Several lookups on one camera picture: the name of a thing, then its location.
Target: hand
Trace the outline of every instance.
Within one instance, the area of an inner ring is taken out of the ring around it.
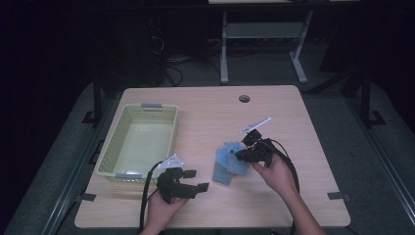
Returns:
[[[149,200],[146,226],[140,234],[159,234],[188,201],[189,199],[173,199],[168,204],[162,199],[160,191],[154,193]]]
[[[272,156],[272,163],[269,167],[253,163],[253,168],[262,176],[265,183],[283,199],[298,192],[290,169],[276,154]]]

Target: table hole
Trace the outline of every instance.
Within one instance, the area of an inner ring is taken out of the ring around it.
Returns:
[[[242,103],[248,103],[251,100],[251,98],[247,95],[242,95],[239,97],[239,101],[241,101]]]

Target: light green basket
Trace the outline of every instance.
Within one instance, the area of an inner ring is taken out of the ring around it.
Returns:
[[[143,181],[153,165],[173,155],[177,113],[172,105],[126,105],[97,173],[114,181]],[[156,168],[153,179],[162,172]]]

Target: blue towel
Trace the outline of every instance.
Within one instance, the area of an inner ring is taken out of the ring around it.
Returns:
[[[216,150],[213,181],[229,185],[233,174],[246,175],[248,163],[239,161],[235,153],[245,149],[239,142],[225,142]]]

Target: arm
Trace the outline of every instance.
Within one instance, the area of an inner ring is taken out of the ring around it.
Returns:
[[[150,197],[146,226],[140,235],[159,234],[188,201],[189,199],[177,199],[168,204],[162,199],[160,192],[157,191]]]
[[[265,183],[281,196],[299,234],[325,234],[297,191],[290,169],[280,157],[274,155],[269,167],[254,163],[253,168],[262,176]]]

